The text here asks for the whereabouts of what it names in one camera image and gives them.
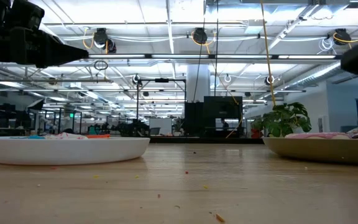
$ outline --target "desk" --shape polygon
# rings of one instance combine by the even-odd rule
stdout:
[[[358,167],[234,144],[150,144],[131,161],[56,169],[0,165],[0,224],[211,224],[214,213],[228,224],[358,223]]]

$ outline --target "food crumb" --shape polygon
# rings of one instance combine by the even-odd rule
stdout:
[[[219,214],[215,214],[215,217],[219,222],[221,222],[221,223],[225,222],[224,219],[222,218],[222,216],[220,216]]]

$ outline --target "green leaves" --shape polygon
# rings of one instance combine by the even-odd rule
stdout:
[[[304,132],[311,130],[308,112],[303,104],[295,102],[273,107],[273,111],[265,113],[262,118],[251,123],[253,129],[267,129],[274,137],[284,137],[300,127]]]

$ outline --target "wooden table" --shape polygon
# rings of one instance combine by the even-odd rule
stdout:
[[[141,158],[88,166],[0,165],[0,223],[218,223],[215,213],[226,223],[355,224],[358,167],[233,144],[151,144]]]

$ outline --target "potted plant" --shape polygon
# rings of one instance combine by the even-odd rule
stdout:
[[[174,136],[180,136],[181,135],[181,129],[182,129],[183,122],[184,122],[183,118],[176,119],[176,122],[173,125],[173,128],[174,128],[173,135]]]
[[[285,137],[296,128],[306,133],[311,130],[308,112],[303,104],[297,102],[274,106],[272,112],[255,119],[251,126],[252,129],[266,129],[274,137]]]

